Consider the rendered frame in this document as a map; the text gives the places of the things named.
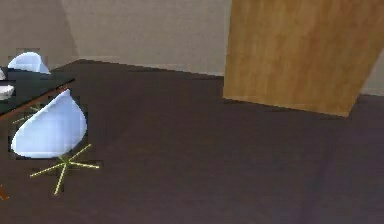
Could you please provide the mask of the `black top wooden table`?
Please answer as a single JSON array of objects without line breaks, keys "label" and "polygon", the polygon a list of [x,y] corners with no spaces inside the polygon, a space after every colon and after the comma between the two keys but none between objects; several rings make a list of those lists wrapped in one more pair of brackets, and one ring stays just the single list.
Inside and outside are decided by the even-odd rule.
[{"label": "black top wooden table", "polygon": [[38,101],[41,97],[56,93],[60,94],[75,81],[73,77],[64,74],[42,74],[23,71],[11,71],[9,78],[15,87],[16,93],[9,98],[6,112],[16,111],[23,106]]}]

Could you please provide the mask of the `white bowl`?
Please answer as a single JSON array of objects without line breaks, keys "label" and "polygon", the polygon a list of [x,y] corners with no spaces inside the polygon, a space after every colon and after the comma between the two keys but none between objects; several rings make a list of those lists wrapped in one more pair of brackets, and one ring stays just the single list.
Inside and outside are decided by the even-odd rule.
[{"label": "white bowl", "polygon": [[15,87],[12,85],[0,86],[0,100],[9,99],[12,96],[14,89]]}]

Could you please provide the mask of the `pale blue shell chair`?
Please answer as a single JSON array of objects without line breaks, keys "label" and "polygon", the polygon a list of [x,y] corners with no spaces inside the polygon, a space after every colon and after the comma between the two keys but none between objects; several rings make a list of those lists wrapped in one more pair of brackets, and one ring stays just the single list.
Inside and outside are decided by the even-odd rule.
[{"label": "pale blue shell chair", "polygon": [[25,52],[13,58],[8,68],[49,74],[50,71],[44,64],[42,57],[36,52]]},{"label": "pale blue shell chair", "polygon": [[71,96],[71,90],[66,89],[20,126],[12,138],[10,148],[18,156],[26,158],[58,158],[60,163],[30,175],[35,177],[60,168],[60,176],[54,190],[57,195],[70,166],[99,169],[98,165],[74,161],[90,148],[91,144],[65,158],[65,155],[82,141],[87,130],[84,112]]}]

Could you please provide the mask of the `tall wooden cupboard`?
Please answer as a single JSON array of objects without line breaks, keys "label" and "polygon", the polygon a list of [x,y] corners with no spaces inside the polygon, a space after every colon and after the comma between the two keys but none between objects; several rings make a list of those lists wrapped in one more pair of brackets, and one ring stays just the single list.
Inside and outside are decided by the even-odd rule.
[{"label": "tall wooden cupboard", "polygon": [[346,117],[384,50],[384,0],[232,0],[223,96]]}]

